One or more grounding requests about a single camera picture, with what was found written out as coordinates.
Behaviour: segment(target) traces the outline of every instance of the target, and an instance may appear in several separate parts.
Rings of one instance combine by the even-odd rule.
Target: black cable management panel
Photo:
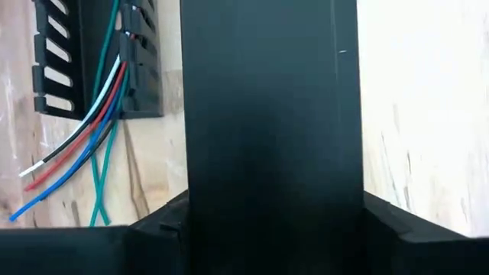
[[[47,115],[82,120],[92,104],[100,51],[110,20],[113,0],[33,0],[37,31],[34,36],[34,109]],[[128,62],[129,92],[121,118],[163,115],[154,0],[120,0],[121,29],[115,30],[105,59],[102,88],[120,53]],[[135,34],[129,39],[126,32]],[[48,50],[50,41],[65,58]],[[64,75],[65,84],[46,76],[46,68]],[[71,102],[70,110],[49,105],[46,95]]]

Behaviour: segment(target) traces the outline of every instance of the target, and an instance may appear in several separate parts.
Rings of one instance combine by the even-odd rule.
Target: white wire
[[[114,79],[115,74],[117,73],[117,68],[119,68],[120,65],[121,65],[121,57],[118,55],[117,59],[114,62],[114,66],[112,66],[112,69],[107,77],[107,80],[105,81],[105,84],[102,87],[102,91],[100,92],[99,97],[93,103],[92,107],[90,108],[89,112],[86,114],[85,118],[78,124],[78,126],[76,126],[76,128],[72,131],[70,136],[68,136],[66,140],[63,141],[63,143],[61,143],[61,145],[66,143],[81,127],[83,127],[83,125],[85,125],[88,122],[88,120],[92,117],[93,113],[98,109],[99,105],[102,103],[103,99],[105,98],[105,94],[108,92],[108,88],[110,87],[112,80]],[[24,177],[34,172],[37,168],[43,166],[44,164],[45,162],[43,160],[39,160],[35,165],[19,173],[18,176]]]

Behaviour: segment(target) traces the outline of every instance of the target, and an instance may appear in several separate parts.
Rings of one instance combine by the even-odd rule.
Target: wooden wall
[[[158,4],[165,117],[120,128],[105,191],[114,224],[186,188],[180,7]],[[75,125],[32,111],[33,11],[29,0],[0,1],[0,227],[84,226],[89,165],[8,222],[35,195],[21,192],[32,178],[18,172]],[[489,235],[488,15],[484,0],[358,0],[365,189],[469,236]]]

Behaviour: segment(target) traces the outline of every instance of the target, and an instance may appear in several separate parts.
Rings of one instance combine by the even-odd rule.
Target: black frame
[[[33,0],[36,7],[37,31],[34,36],[35,60],[33,84],[36,96],[34,109],[46,115],[82,120],[92,105],[100,49],[108,26],[112,0],[59,0],[68,11],[63,13],[51,0]],[[161,78],[158,57],[157,10],[154,0],[120,0],[121,30],[115,31],[105,60],[102,83],[120,52],[121,61],[128,61],[129,93],[122,106],[121,118],[151,118],[163,115]],[[51,17],[65,28],[65,38],[48,21]],[[125,32],[136,34],[130,40]],[[47,49],[47,39],[70,56],[66,62]],[[72,85],[65,86],[48,79],[44,68],[49,66],[68,76]],[[46,94],[68,100],[72,110],[49,105]]]
[[[486,274],[488,239],[363,191],[355,4],[183,0],[189,192],[129,227],[0,231],[2,268]]]

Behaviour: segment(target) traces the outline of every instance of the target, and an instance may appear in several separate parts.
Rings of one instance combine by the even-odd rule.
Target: cable bundle
[[[45,180],[47,180],[57,169],[63,164],[73,152],[84,142],[85,139],[90,135],[89,143],[85,150],[79,155],[75,163],[66,171],[62,177],[60,177],[53,185],[43,191],[39,196],[32,199],[25,206],[20,208],[16,213],[10,217],[10,221],[16,220],[20,215],[26,212],[29,208],[34,206],[39,201],[46,199],[51,193],[60,188],[67,180],[73,176],[76,171],[83,166],[88,159],[92,160],[92,173],[93,180],[96,189],[96,203],[93,209],[92,217],[90,219],[90,226],[94,226],[96,222],[96,217],[98,212],[101,212],[102,219],[105,225],[110,224],[107,213],[103,207],[103,189],[105,185],[105,179],[107,176],[108,162],[110,159],[110,154],[112,150],[112,145],[115,140],[115,136],[118,128],[118,118],[121,112],[121,103],[127,92],[128,85],[128,69],[127,63],[121,64],[120,56],[117,56],[114,65],[105,81],[104,86],[100,93],[99,85],[100,79],[102,78],[103,64],[105,56],[107,54],[108,46],[110,44],[111,36],[115,28],[115,19],[117,16],[119,0],[114,0],[112,7],[112,13],[109,25],[107,27],[104,44],[100,53],[99,66],[96,74],[96,81],[94,83],[92,107],[87,113],[86,117],[80,122],[80,124],[75,128],[72,134],[52,153],[48,154],[45,158],[38,161],[32,167],[26,169],[19,174],[20,177],[26,176],[29,173],[34,172],[36,169],[42,167],[44,164],[48,163],[50,160],[57,157],[58,154],[67,149],[64,154],[57,157],[54,165],[38,177],[33,183],[29,184],[24,190],[29,191],[35,189]],[[103,143],[103,141],[108,137],[107,149],[104,156],[104,164],[102,168],[102,176],[99,178],[99,168],[95,157],[95,152]]]

